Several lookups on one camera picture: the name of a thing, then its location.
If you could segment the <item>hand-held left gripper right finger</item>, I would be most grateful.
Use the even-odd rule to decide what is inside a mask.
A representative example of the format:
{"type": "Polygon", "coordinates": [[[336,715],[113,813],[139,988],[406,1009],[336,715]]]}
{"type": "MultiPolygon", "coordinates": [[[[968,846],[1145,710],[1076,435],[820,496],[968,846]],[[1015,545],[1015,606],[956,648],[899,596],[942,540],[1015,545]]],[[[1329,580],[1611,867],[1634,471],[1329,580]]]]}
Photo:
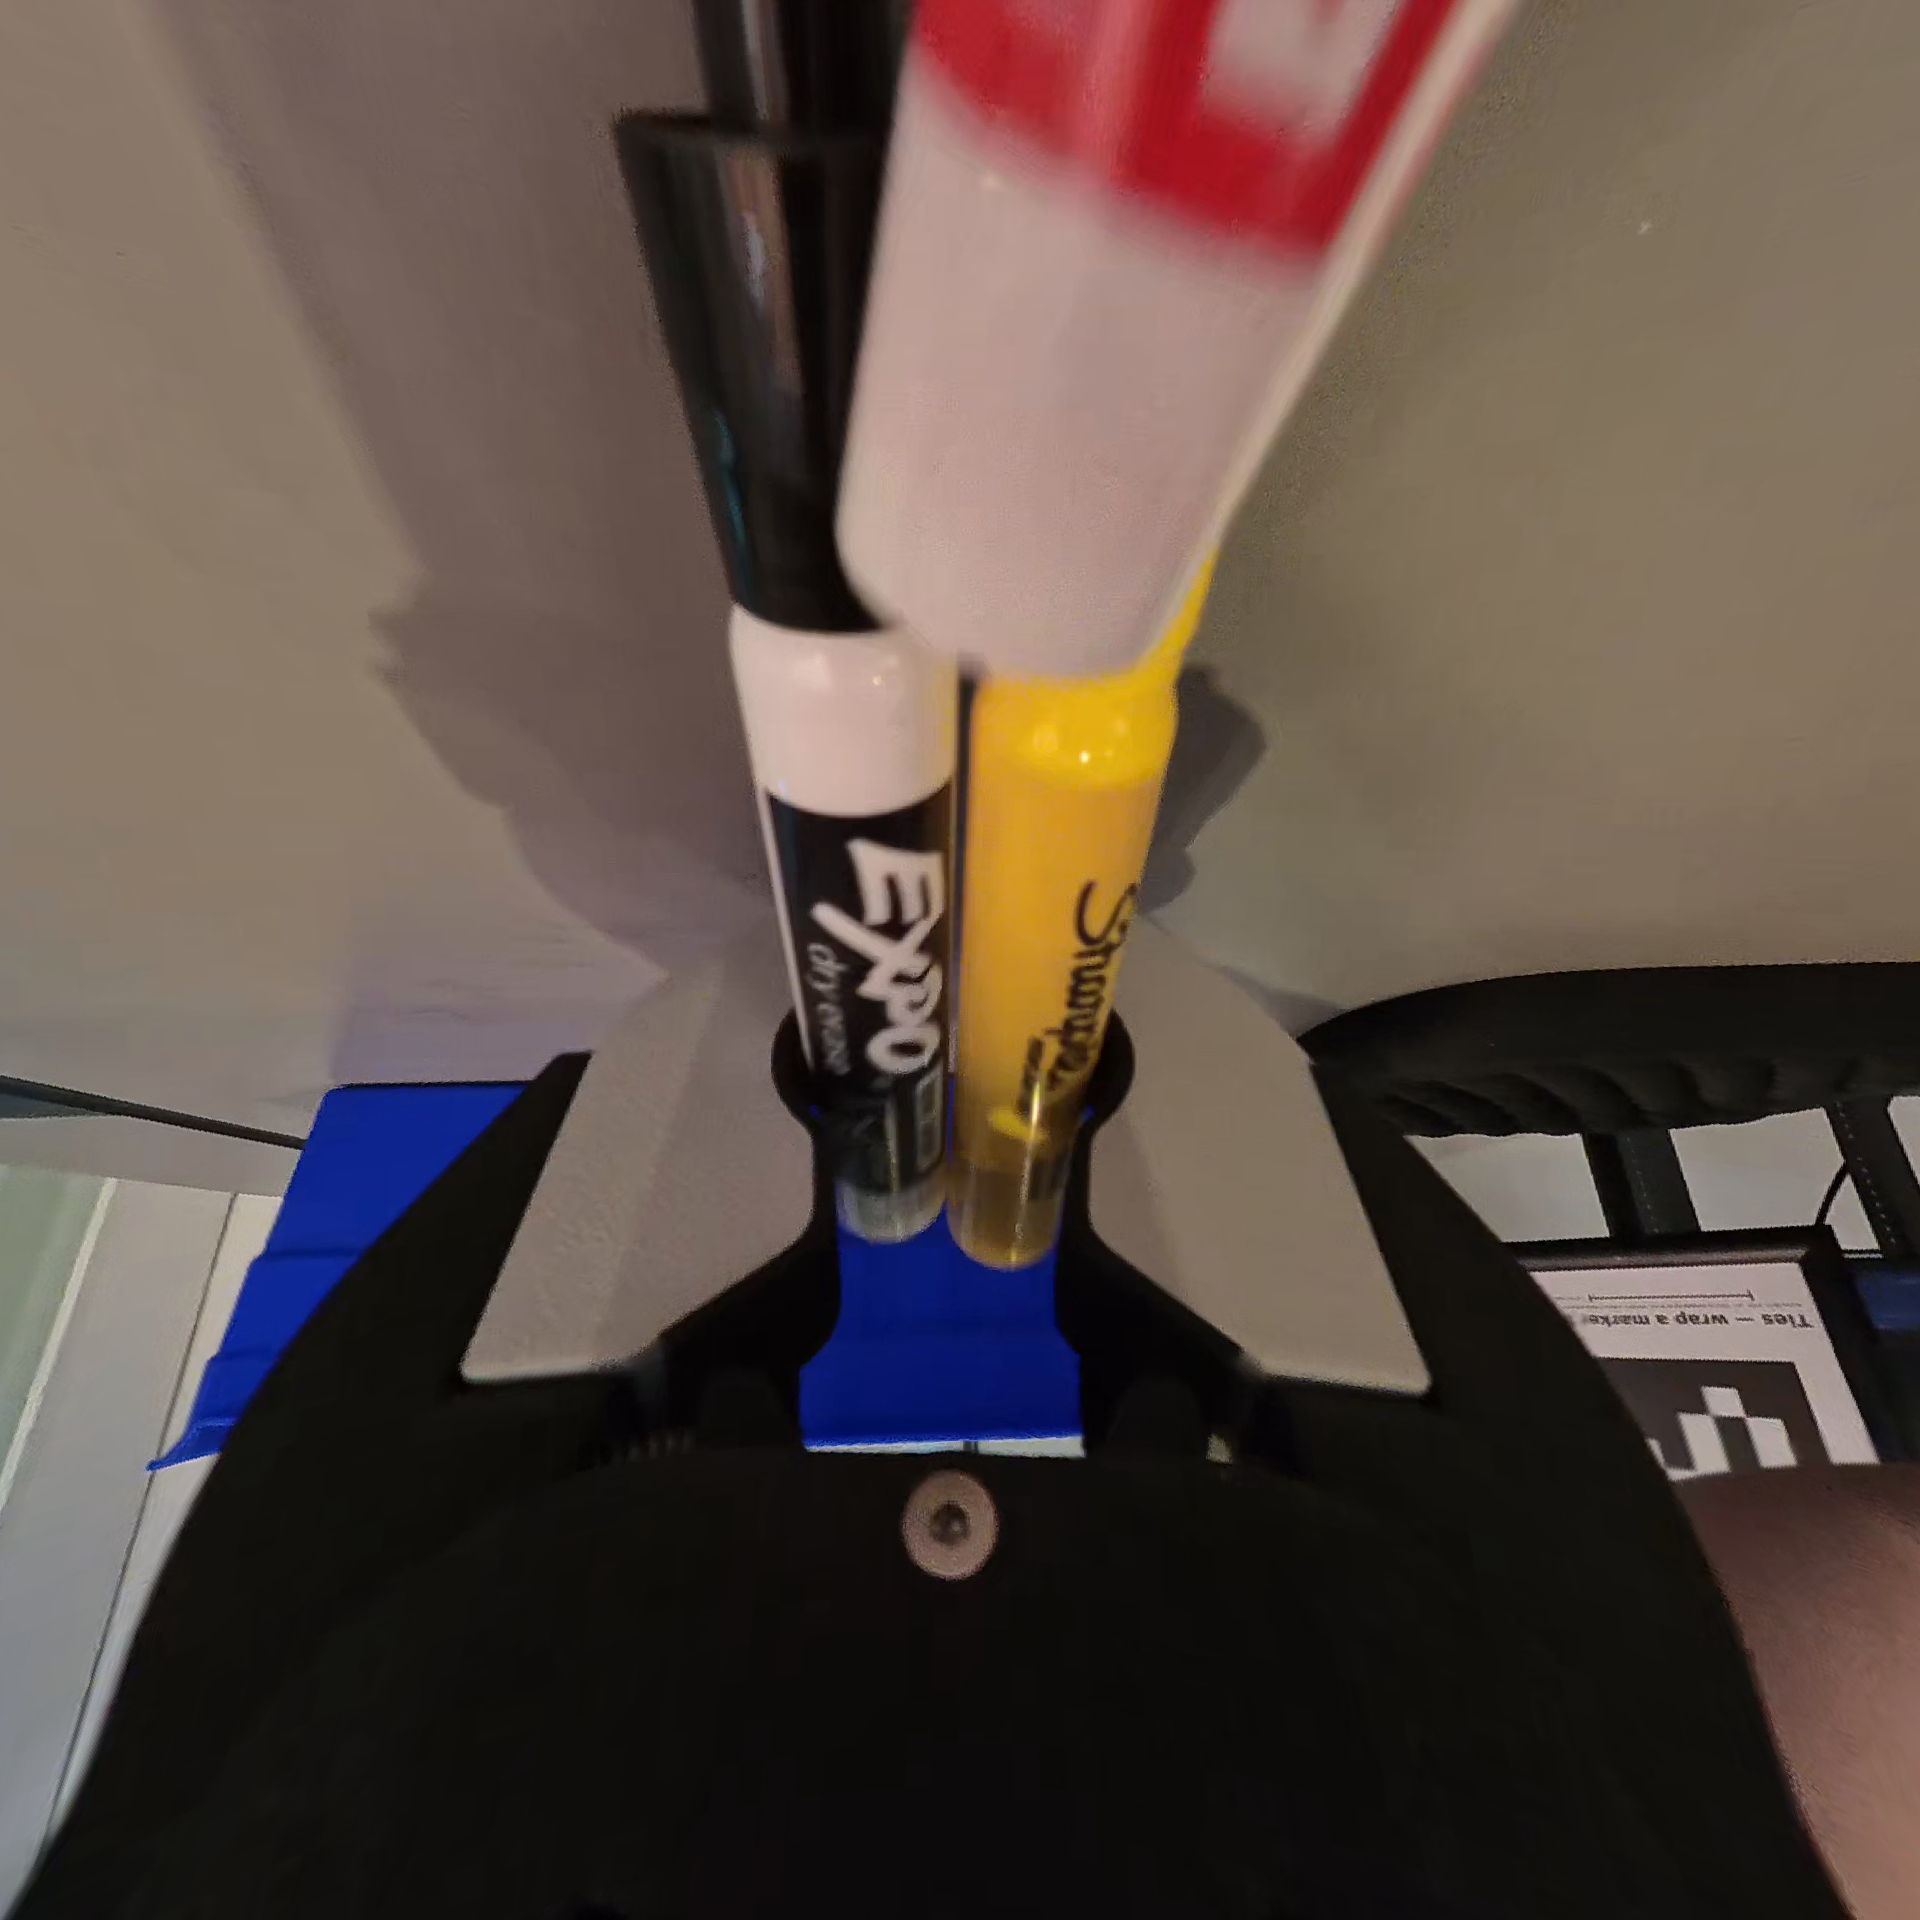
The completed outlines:
{"type": "Polygon", "coordinates": [[[1123,954],[1053,1304],[1090,1443],[1142,1379],[1230,1443],[1289,1385],[1432,1385],[1307,1054],[1172,932],[1123,954]]]}

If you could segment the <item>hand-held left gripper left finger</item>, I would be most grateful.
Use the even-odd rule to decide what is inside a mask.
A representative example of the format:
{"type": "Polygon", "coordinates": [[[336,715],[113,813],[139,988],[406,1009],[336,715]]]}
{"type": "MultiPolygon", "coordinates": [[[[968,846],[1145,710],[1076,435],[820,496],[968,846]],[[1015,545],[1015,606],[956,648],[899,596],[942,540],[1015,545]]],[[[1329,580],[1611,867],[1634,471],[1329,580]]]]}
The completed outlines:
{"type": "Polygon", "coordinates": [[[460,1379],[604,1377],[647,1430],[799,1443],[799,1367],[840,1315],[803,1091],[777,954],[643,996],[579,1069],[460,1379]]]}

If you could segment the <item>black dry-erase marker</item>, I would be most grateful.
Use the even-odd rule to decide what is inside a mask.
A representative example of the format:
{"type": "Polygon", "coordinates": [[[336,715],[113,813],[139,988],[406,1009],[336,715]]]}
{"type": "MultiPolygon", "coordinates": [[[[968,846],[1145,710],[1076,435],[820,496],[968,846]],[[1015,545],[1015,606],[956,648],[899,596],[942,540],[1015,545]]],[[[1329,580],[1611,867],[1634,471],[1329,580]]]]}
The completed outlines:
{"type": "Polygon", "coordinates": [[[618,169],[731,588],[731,686],[840,1229],[943,1206],[956,664],[838,548],[905,6],[700,0],[618,169]]]}

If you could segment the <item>yellow highlighter marker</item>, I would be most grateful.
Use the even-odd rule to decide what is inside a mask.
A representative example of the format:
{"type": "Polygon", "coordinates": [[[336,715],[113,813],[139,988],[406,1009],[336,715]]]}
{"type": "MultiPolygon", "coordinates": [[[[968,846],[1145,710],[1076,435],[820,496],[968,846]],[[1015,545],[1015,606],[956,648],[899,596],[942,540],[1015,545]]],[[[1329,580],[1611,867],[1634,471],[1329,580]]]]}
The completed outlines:
{"type": "Polygon", "coordinates": [[[1123,676],[979,681],[972,698],[943,1221],[994,1272],[1061,1241],[1210,588],[1215,556],[1123,676]]]}

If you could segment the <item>red dry-erase marker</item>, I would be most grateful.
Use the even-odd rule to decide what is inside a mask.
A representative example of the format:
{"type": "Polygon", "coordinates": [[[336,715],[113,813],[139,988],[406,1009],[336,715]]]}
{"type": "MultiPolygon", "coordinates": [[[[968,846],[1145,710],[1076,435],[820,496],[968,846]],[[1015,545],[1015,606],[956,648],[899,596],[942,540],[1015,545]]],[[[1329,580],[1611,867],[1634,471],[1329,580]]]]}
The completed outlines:
{"type": "Polygon", "coordinates": [[[979,681],[1132,670],[1516,9],[919,6],[838,510],[849,588],[979,681]]]}

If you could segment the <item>person's left forearm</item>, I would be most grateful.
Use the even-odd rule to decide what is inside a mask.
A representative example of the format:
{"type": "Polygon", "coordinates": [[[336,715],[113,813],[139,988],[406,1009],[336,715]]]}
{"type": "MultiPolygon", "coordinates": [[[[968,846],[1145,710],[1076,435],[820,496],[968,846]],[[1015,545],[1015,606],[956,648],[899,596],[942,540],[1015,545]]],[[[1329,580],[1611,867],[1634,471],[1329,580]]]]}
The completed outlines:
{"type": "Polygon", "coordinates": [[[1846,1915],[1920,1915],[1920,1467],[1678,1485],[1846,1915]]]}

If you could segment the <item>blue plastic bin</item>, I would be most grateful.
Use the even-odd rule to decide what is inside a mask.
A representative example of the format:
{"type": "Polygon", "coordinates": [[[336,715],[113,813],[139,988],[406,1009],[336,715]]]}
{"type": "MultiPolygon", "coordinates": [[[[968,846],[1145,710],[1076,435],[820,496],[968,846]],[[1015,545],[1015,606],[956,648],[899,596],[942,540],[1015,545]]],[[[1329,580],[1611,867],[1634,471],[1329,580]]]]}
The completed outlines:
{"type": "MultiPolygon", "coordinates": [[[[211,1460],[344,1272],[512,1106],[518,1083],[328,1091],[265,1248],[152,1467],[211,1460]]],[[[1078,1358],[1053,1323],[1053,1261],[994,1272],[932,1226],[840,1248],[840,1317],[799,1377],[812,1449],[1078,1450],[1078,1358]]]]}

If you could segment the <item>black metal frame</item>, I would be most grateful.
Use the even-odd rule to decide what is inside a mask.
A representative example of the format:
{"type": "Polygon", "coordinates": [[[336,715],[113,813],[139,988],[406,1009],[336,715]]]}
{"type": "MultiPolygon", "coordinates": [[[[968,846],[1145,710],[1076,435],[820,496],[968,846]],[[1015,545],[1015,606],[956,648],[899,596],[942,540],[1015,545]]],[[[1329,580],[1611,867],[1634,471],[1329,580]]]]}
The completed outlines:
{"type": "Polygon", "coordinates": [[[1727,1124],[1642,1124],[1581,1138],[1581,1153],[1615,1241],[1824,1226],[1846,1253],[1913,1267],[1920,1248],[1913,1094],[1852,1094],[1727,1124]]]}

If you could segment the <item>white printed card black frame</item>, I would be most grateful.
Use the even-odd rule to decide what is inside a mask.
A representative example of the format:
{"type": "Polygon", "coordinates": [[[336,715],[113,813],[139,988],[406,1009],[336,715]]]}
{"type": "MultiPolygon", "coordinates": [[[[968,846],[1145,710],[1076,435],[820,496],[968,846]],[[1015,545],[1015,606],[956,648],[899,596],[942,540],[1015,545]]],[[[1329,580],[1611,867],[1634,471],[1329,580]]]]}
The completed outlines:
{"type": "Polygon", "coordinates": [[[1829,1226],[1511,1248],[1673,1485],[1911,1460],[1879,1335],[1829,1226]]]}

